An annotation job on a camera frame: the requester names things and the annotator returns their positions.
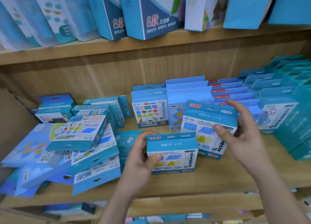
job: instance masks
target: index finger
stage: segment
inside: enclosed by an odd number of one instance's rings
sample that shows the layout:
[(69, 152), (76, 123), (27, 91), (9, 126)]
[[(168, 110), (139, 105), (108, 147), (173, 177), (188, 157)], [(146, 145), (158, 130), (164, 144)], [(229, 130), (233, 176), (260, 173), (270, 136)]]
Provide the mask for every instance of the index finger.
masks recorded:
[(146, 136), (151, 136), (151, 135), (158, 135), (158, 132), (143, 132), (139, 134), (135, 140), (135, 143), (132, 147), (132, 149), (140, 149), (143, 150), (146, 147)]
[(246, 107), (244, 107), (243, 104), (235, 100), (226, 100), (226, 102), (228, 105), (234, 107), (241, 114), (241, 119), (243, 120), (244, 127), (247, 130), (258, 130), (257, 124), (255, 123), (251, 112)]

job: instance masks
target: wooden surface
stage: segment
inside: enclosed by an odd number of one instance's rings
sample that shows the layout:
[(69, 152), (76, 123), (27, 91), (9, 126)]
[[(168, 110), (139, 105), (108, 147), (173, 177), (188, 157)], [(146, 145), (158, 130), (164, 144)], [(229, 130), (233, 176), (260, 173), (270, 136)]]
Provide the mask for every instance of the wooden surface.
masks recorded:
[(11, 64), (0, 71), (3, 84), (28, 100), (39, 103), (39, 96), (70, 93), (82, 104), (85, 99), (128, 94), (133, 85), (166, 79), (236, 77), (241, 70), (267, 65), (275, 56), (301, 53), (310, 32)]
[(263, 24), (258, 30), (235, 30), (224, 29), (222, 26), (223, 24), (220, 23), (219, 25), (212, 27), (204, 32), (192, 32), (179, 29), (166, 35), (155, 37), (146, 41), (137, 40), (130, 37), (123, 38), (119, 41), (109, 41), (104, 38), (99, 38), (87, 42), (75, 41), (50, 48), (39, 47), (19, 52), (4, 51), (0, 53), (0, 65), (87, 56), (101, 53), (112, 53), (151, 47), (180, 45), (265, 34), (273, 35), (276, 33), (311, 29), (309, 26)]
[[(137, 129), (136, 120), (130, 118), (126, 121), (123, 130)], [(169, 132), (168, 126), (143, 130)], [(307, 187), (311, 185), (311, 161), (295, 161), (273, 136), (263, 136), (263, 139), (273, 164), (289, 186)], [(36, 194), (32, 199), (7, 196), (0, 207), (107, 200), (112, 195), (117, 181), (111, 181), (75, 196), (72, 196), (71, 186), (51, 183), (49, 187)], [(138, 198), (242, 192), (256, 189), (253, 179), (227, 149), (220, 160), (198, 156), (194, 172), (152, 175), (148, 185), (138, 194)]]

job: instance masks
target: blue circle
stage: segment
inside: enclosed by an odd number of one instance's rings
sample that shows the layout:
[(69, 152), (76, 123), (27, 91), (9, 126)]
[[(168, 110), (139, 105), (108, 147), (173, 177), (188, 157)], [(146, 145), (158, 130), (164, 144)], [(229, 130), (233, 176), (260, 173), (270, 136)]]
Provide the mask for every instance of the blue circle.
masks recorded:
[(53, 6), (53, 4), (51, 2), (46, 2), (45, 6), (48, 7), (48, 8), (51, 8)]
[(22, 22), (20, 20), (15, 20), (15, 22), (16, 22), (17, 25), (21, 25), (22, 24)]

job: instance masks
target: wooden shelf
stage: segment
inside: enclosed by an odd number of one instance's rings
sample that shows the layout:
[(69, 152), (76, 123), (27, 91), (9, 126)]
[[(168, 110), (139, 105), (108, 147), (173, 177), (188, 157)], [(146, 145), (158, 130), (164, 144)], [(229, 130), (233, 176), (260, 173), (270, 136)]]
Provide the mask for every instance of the wooden shelf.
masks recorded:
[[(138, 130), (135, 118), (128, 119), (122, 130)], [(143, 130), (168, 133), (169, 127)], [(311, 161), (295, 161), (273, 136), (263, 136), (263, 139), (272, 162), (289, 186), (311, 186)], [(0, 208), (107, 200), (111, 197), (117, 181), (111, 181), (75, 196), (72, 196), (72, 186), (51, 183), (32, 199), (6, 196), (0, 203)], [(253, 179), (227, 149), (220, 160), (199, 155), (194, 172), (152, 175), (148, 185), (137, 198), (229, 193), (256, 189)]]
[(25, 51), (4, 51), (0, 53), (0, 65), (59, 59), (77, 56), (86, 56), (102, 53), (113, 53), (128, 50), (137, 50), (153, 47), (181, 45), (203, 41), (214, 41), (240, 37), (277, 34), (292, 31), (310, 30), (310, 26), (267, 25), (263, 24), (258, 30), (224, 29), (219, 24), (204, 32), (192, 32), (179, 29), (150, 40), (137, 40), (126, 37), (118, 41), (109, 41), (104, 38), (82, 42), (57, 45), (50, 48), (38, 47)]

